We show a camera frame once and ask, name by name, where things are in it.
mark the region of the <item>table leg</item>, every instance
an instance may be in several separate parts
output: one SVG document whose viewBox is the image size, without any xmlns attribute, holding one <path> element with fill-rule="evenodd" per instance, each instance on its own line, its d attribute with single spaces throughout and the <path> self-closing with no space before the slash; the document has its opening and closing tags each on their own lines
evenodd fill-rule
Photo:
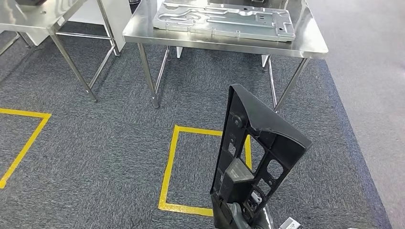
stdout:
<svg viewBox="0 0 405 229">
<path fill-rule="evenodd" d="M 183 51 L 183 47 L 176 47 L 177 59 L 180 59 L 181 52 Z"/>
<path fill-rule="evenodd" d="M 299 64 L 298 68 L 295 70 L 294 75 L 292 76 L 290 82 L 287 85 L 287 88 L 284 90 L 280 100 L 278 101 L 277 105 L 274 107 L 274 111 L 277 112 L 280 109 L 280 106 L 283 104 L 284 100 L 286 99 L 287 95 L 291 92 L 291 89 L 297 83 L 297 79 L 299 75 L 304 71 L 305 67 L 309 62 L 309 58 L 302 59 L 301 63 Z"/>
<path fill-rule="evenodd" d="M 94 96 L 94 94 L 91 91 L 90 87 L 87 85 L 87 83 L 84 80 L 83 76 L 81 75 L 81 73 L 77 69 L 75 63 L 73 63 L 73 61 L 70 58 L 69 54 L 67 53 L 66 49 L 64 49 L 64 47 L 63 47 L 61 41 L 59 40 L 58 36 L 56 34 L 53 34 L 53 35 L 50 35 L 50 37 L 52 38 L 55 45 L 58 47 L 59 51 L 61 52 L 62 56 L 65 58 L 66 62 L 69 64 L 70 68 L 75 73 L 76 77 L 82 83 L 83 87 L 85 88 L 85 91 L 89 94 L 89 97 L 90 97 L 91 101 L 97 102 L 96 97 Z"/>
<path fill-rule="evenodd" d="M 170 56 L 170 46 L 166 46 L 166 50 L 167 50 L 167 61 L 171 61 L 171 56 Z"/>
<path fill-rule="evenodd" d="M 262 57 L 262 68 L 265 71 L 266 70 L 265 67 L 266 67 L 267 60 L 269 59 L 269 55 L 261 55 L 261 57 Z"/>
<path fill-rule="evenodd" d="M 25 47 L 31 47 L 30 43 L 28 43 L 28 40 L 20 32 L 17 32 L 17 34 L 22 38 L 22 40 L 26 44 Z"/>
<path fill-rule="evenodd" d="M 17 33 L 17 35 L 15 37 L 13 37 L 13 39 L 11 39 L 9 42 L 7 42 L 6 45 L 4 45 L 1 49 L 0 49 L 0 56 L 9 49 L 9 47 L 11 47 L 18 39 L 20 38 L 20 35 Z"/>
<path fill-rule="evenodd" d="M 142 43 L 138 43 L 140 58 L 142 60 L 142 67 L 145 73 L 146 83 L 148 84 L 150 95 L 152 96 L 152 103 L 155 108 L 159 107 L 158 98 L 156 96 L 155 87 L 153 86 L 152 76 L 150 75 L 150 69 L 148 59 L 146 57 L 145 48 Z"/>
<path fill-rule="evenodd" d="M 119 56 L 121 53 L 119 52 L 117 43 L 116 43 L 116 41 L 115 41 L 113 32 L 112 32 L 112 30 L 111 30 L 111 25 L 110 25 L 110 22 L 109 22 L 109 20 L 108 20 L 106 10 L 104 9 L 104 5 L 103 5 L 103 3 L 102 3 L 101 0 L 97 0 L 97 3 L 98 3 L 98 7 L 100 8 L 101 15 L 103 16 L 104 23 L 105 23 L 105 25 L 106 25 L 107 36 L 108 36 L 109 38 L 111 38 L 111 40 L 110 40 L 111 47 L 114 47 L 114 55 L 115 55 L 115 56 Z"/>
<path fill-rule="evenodd" d="M 267 56 L 268 77 L 270 79 L 271 97 L 273 99 L 273 108 L 277 106 L 276 89 L 274 87 L 273 69 L 271 68 L 271 56 Z"/>
</svg>

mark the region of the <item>mounting hole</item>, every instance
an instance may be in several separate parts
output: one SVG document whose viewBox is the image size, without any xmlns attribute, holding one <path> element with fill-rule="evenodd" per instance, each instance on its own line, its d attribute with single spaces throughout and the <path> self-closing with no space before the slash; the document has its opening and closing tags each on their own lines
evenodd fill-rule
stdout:
<svg viewBox="0 0 405 229">
<path fill-rule="evenodd" d="M 257 186 L 264 192 L 265 195 L 267 195 L 271 190 L 270 186 L 263 179 L 260 179 Z"/>
<path fill-rule="evenodd" d="M 284 169 L 280 163 L 276 160 L 271 160 L 267 165 L 267 172 L 274 178 L 279 179 L 281 174 L 283 174 Z"/>
<path fill-rule="evenodd" d="M 260 160 L 266 154 L 265 149 L 257 142 L 257 139 L 250 136 L 250 155 L 252 158 L 252 172 L 257 172 L 259 168 Z"/>
<path fill-rule="evenodd" d="M 231 154 L 232 154 L 232 156 L 234 156 L 234 155 L 235 155 L 236 148 L 235 148 L 234 144 L 232 144 L 232 142 L 230 142 L 230 143 L 229 143 L 229 146 L 228 146 L 228 152 L 229 152 L 229 153 L 231 153 Z"/>
</svg>

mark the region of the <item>stainless steel table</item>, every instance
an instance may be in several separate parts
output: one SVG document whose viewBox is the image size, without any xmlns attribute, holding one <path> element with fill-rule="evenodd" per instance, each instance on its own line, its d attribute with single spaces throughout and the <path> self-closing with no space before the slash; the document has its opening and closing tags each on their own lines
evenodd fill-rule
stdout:
<svg viewBox="0 0 405 229">
<path fill-rule="evenodd" d="M 207 0 L 193 0 L 188 2 L 191 2 L 192 4 L 206 4 L 206 1 Z M 159 30 L 153 28 L 152 20 L 161 5 L 161 1 L 158 2 L 157 0 L 142 0 L 138 8 L 132 15 L 131 19 L 129 20 L 127 26 L 125 27 L 123 35 L 126 42 L 138 43 L 140 56 L 142 58 L 142 66 L 145 72 L 146 81 L 149 86 L 154 107 L 159 107 L 156 93 L 159 87 L 161 76 L 163 74 L 165 62 L 170 56 L 168 46 L 180 46 L 266 55 L 266 62 L 269 68 L 268 72 L 273 96 L 274 110 L 279 110 L 286 96 L 295 85 L 299 75 L 305 69 L 309 59 L 323 58 L 328 52 L 325 41 L 319 31 L 319 28 L 312 16 L 311 11 L 309 10 L 306 1 L 264 0 L 263 3 L 260 3 L 259 1 L 251 0 L 213 0 L 211 2 L 287 9 L 289 10 L 293 22 L 296 38 L 293 42 L 271 42 L 253 39 L 241 39 L 237 37 Z M 153 81 L 150 75 L 149 64 L 146 58 L 143 44 L 161 44 L 167 46 L 166 53 L 163 58 L 163 63 L 160 68 L 158 79 L 155 85 L 153 85 Z M 270 55 L 284 55 L 303 58 L 279 100 L 276 99 L 276 93 L 274 91 L 274 81 L 271 72 Z"/>
<path fill-rule="evenodd" d="M 21 6 L 18 5 L 15 0 L 2 0 L 0 2 L 0 30 L 16 31 L 17 35 L 1 49 L 0 55 L 5 52 L 19 37 L 21 37 L 20 32 L 44 32 L 52 38 L 62 56 L 66 59 L 76 77 L 85 88 L 85 91 L 89 94 L 91 100 L 96 102 L 97 99 L 91 91 L 91 88 L 93 87 L 111 53 L 114 52 L 116 56 L 120 54 L 101 0 L 97 0 L 97 3 L 106 25 L 107 36 L 58 32 L 65 22 L 86 1 L 87 0 L 47 0 L 41 6 Z M 73 63 L 66 49 L 59 40 L 58 35 L 110 40 L 111 48 L 107 52 L 105 58 L 101 62 L 101 65 L 89 84 L 84 80 L 83 76 L 76 68 L 75 63 Z"/>
</svg>

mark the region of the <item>small white label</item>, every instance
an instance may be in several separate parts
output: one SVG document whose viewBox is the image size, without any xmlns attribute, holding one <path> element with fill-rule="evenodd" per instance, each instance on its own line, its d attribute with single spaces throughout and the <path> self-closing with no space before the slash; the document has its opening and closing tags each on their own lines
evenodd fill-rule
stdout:
<svg viewBox="0 0 405 229">
<path fill-rule="evenodd" d="M 286 229 L 298 229 L 299 226 L 301 226 L 301 224 L 292 222 Z"/>
<path fill-rule="evenodd" d="M 58 20 L 58 25 L 59 25 L 59 26 L 62 26 L 63 23 L 64 23 L 64 18 L 61 17 L 61 18 Z"/>
</svg>

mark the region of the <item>gray carpet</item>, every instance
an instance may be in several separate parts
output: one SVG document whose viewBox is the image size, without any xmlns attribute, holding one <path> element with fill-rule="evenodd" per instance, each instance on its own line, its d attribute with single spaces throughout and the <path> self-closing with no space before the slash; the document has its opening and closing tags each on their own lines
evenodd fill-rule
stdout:
<svg viewBox="0 0 405 229">
<path fill-rule="evenodd" d="M 77 23 L 67 29 L 101 31 Z M 0 45 L 11 35 L 1 34 Z M 90 80 L 108 42 L 62 40 Z M 146 49 L 157 75 L 164 47 Z M 273 57 L 278 96 L 298 63 Z M 212 228 L 211 217 L 158 209 L 174 125 L 221 130 L 232 83 L 271 104 L 268 74 L 254 54 L 184 49 L 180 60 L 173 55 L 160 86 L 160 109 L 151 105 L 134 44 L 109 59 L 94 87 L 97 104 L 88 99 L 49 39 L 32 50 L 18 41 L 0 57 L 0 66 L 0 107 L 52 113 L 0 189 L 1 229 Z M 333 83 L 324 71 L 318 61 L 310 61 L 280 113 L 314 145 L 271 199 L 276 225 L 293 217 L 309 229 L 389 228 L 375 220 L 386 216 L 376 215 L 379 202 L 368 199 L 370 189 L 364 189 L 352 160 L 328 91 Z M 0 114 L 1 172 L 38 122 Z M 219 143 L 220 137 L 180 133 L 167 202 L 211 206 L 208 191 Z M 254 164 L 259 155 L 252 145 Z"/>
</svg>

